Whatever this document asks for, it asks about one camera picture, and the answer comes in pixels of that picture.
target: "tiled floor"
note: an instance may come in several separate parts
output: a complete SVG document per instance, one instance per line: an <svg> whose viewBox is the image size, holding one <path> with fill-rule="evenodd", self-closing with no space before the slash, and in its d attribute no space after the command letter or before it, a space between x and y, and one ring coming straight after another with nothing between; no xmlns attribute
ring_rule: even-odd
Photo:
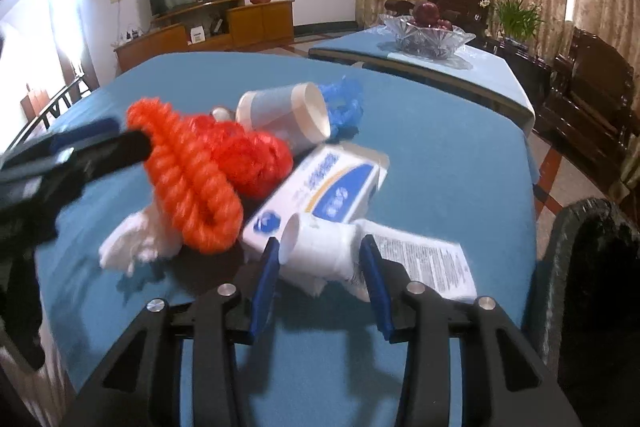
<svg viewBox="0 0 640 427"><path fill-rule="evenodd" d="M290 46L265 50L261 53L307 57L309 48L316 42L350 33L352 32L296 37ZM354 66L361 67L362 63L358 62ZM537 219L537 252L538 258L541 259L546 251L553 222L564 206L592 196L597 198L605 196L586 175L548 142L535 133L529 136L528 142L531 155L540 168L540 180L533 187L533 193Z"/></svg>

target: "small white box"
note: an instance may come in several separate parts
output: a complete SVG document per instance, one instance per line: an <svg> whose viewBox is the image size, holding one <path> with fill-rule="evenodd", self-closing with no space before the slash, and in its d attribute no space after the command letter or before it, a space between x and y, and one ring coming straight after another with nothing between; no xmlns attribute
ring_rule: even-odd
<svg viewBox="0 0 640 427"><path fill-rule="evenodd" d="M195 28L191 28L191 43L195 44L197 42L203 42L205 40L204 36L204 28L202 26L197 26Z"/></svg>
<svg viewBox="0 0 640 427"><path fill-rule="evenodd" d="M350 142L317 147L242 230L245 258L259 259L269 238L279 241L287 221L297 212L338 223L364 217L370 198L382 187L388 166L387 155ZM280 274L312 295L319 295L325 284L286 267Z"/></svg>

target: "white tissue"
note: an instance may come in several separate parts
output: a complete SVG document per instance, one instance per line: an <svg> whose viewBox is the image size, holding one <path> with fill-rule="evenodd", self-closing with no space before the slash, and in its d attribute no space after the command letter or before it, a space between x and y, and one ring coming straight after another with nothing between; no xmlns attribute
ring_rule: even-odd
<svg viewBox="0 0 640 427"><path fill-rule="evenodd" d="M148 207L130 214L100 245L100 267L121 270L129 277L136 263L170 258L182 247L180 232L172 229L154 200Z"/></svg>

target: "blue tablecloth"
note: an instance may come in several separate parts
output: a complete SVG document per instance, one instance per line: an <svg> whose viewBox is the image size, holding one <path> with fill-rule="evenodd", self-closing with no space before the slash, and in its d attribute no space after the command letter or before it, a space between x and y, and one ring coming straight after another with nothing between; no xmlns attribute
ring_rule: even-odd
<svg viewBox="0 0 640 427"><path fill-rule="evenodd" d="M536 258L526 142L510 120L456 96L396 76L304 58L189 53L145 62L74 105L61 128L159 96L180 111L235 107L250 89L328 83L345 73L364 86L359 145L389 155L385 184L367 217L462 245L479 294L492 295L520 324ZM38 249L38 275L52 333L78 389L152 298L190 301L230 280L238 249L205 257L183 251L140 267L131 279L102 271L97 250L151 198L142 166L88 187L58 219L60 237ZM398 406L406 346L386 344L369 305L330 285L312 299L279 284L271 323L257 345L238 347L249 425L389 426ZM181 402L190 422L190 370ZM452 425L460 423L460 356L452 354Z"/></svg>
<svg viewBox="0 0 640 427"><path fill-rule="evenodd" d="M309 49L309 56L322 58L322 52L353 54L355 60L364 61L367 57L381 58L392 70L394 63L416 66L427 77L455 82L460 89L483 94L494 103L509 103L512 112L515 109L521 114L518 121L522 121L521 127L526 133L533 129L536 114L527 94L509 65L497 55L471 46L462 46L447 60L408 55L399 51L396 36L383 26L318 42Z"/></svg>

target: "small white cup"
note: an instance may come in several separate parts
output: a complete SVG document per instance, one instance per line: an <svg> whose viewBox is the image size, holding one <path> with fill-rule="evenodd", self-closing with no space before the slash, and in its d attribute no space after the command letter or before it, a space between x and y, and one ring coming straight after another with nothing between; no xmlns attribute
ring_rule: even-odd
<svg viewBox="0 0 640 427"><path fill-rule="evenodd" d="M326 103L312 82L244 93L236 121L246 130L261 129L284 140L294 156L331 135Z"/></svg>
<svg viewBox="0 0 640 427"><path fill-rule="evenodd" d="M293 214L282 232L278 259L283 266L327 281L350 280L358 237L356 225Z"/></svg>

